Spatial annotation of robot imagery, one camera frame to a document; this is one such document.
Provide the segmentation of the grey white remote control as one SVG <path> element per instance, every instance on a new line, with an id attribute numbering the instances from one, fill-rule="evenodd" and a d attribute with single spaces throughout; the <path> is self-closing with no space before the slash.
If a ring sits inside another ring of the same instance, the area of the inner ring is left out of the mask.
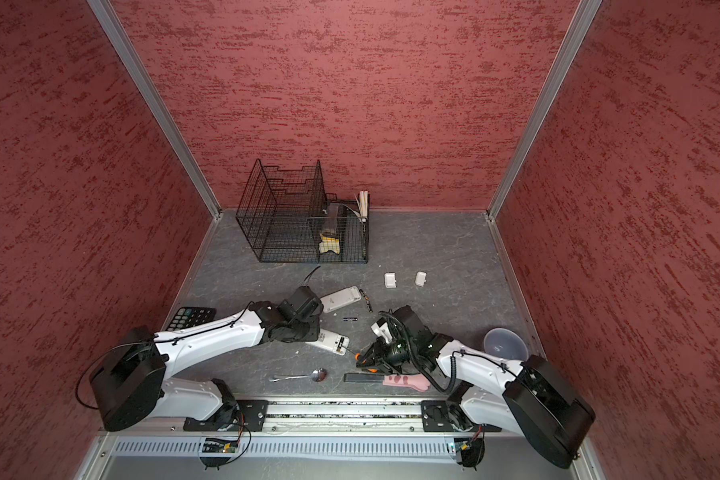
<path id="1" fill-rule="evenodd" d="M 324 313 L 331 313 L 363 299 L 357 286 L 347 287 L 321 298 Z"/>

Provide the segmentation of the white air conditioner remote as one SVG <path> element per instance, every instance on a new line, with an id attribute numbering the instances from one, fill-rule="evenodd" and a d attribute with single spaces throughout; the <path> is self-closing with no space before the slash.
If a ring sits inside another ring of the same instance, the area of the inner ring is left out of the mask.
<path id="1" fill-rule="evenodd" d="M 339 337 L 344 337 L 344 350 L 342 352 L 337 352 L 336 350 L 336 344 Z M 347 347 L 349 346 L 349 343 L 350 341 L 348 337 L 329 330 L 321 329 L 317 339 L 308 342 L 308 345 L 328 351 L 332 354 L 344 356 L 348 351 Z"/>

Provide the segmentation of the orange black screwdriver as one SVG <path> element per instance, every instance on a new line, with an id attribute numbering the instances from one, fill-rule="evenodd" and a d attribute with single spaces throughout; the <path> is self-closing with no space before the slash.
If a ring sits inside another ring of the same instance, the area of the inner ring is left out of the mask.
<path id="1" fill-rule="evenodd" d="M 367 347 L 364 350 L 361 351 L 350 351 L 351 355 L 353 356 L 355 360 L 355 366 L 367 373 L 378 373 L 379 367 L 378 367 L 378 360 L 379 355 L 377 353 L 376 347 L 374 345 L 371 345 Z"/>

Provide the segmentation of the white battery cover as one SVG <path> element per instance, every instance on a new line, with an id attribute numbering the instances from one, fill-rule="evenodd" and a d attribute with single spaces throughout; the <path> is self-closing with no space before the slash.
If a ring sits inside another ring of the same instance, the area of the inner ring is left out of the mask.
<path id="1" fill-rule="evenodd" d="M 396 275 L 392 272 L 384 274 L 384 285 L 387 289 L 394 289 L 397 285 Z"/>
<path id="2" fill-rule="evenodd" d="M 427 274 L 423 271 L 419 271 L 415 276 L 415 285 L 418 287 L 423 287 L 426 283 L 426 276 Z"/>

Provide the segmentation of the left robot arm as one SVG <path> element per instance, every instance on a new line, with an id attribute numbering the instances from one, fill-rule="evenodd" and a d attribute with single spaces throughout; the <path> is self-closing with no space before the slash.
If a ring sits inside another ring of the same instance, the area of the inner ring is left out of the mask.
<path id="1" fill-rule="evenodd" d="M 103 428 L 118 432 L 151 418 L 183 418 L 199 430 L 231 426 L 236 401 L 224 381 L 180 373 L 232 351 L 269 342 L 314 342 L 324 305 L 307 286 L 279 304 L 248 303 L 240 312 L 191 328 L 129 331 L 97 358 L 88 377 Z"/>

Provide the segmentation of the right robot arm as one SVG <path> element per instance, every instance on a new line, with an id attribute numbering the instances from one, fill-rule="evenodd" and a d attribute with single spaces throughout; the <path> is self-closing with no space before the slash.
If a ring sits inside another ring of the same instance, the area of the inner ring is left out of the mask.
<path id="1" fill-rule="evenodd" d="M 547 359 L 497 357 L 434 333 L 409 306 L 383 311 L 374 342 L 356 356 L 357 368 L 390 379 L 407 367 L 448 395 L 450 424 L 491 426 L 521 434 L 552 465 L 568 469 L 594 424 L 594 409 Z"/>

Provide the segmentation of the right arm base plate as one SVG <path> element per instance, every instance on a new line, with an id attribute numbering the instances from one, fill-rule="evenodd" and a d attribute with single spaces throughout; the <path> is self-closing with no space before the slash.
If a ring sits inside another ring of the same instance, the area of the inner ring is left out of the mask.
<path id="1" fill-rule="evenodd" d="M 477 424 L 469 419 L 463 409 L 446 400 L 423 400 L 420 402 L 423 430 L 428 433 L 487 433 L 501 432 L 491 424 Z"/>

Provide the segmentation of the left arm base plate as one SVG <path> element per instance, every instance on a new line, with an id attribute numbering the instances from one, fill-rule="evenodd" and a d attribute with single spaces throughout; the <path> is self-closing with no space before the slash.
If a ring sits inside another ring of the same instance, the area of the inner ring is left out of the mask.
<path id="1" fill-rule="evenodd" d="M 183 430 L 187 432 L 261 432 L 270 403 L 267 400 L 240 400 L 224 404 L 208 420 L 186 418 Z"/>

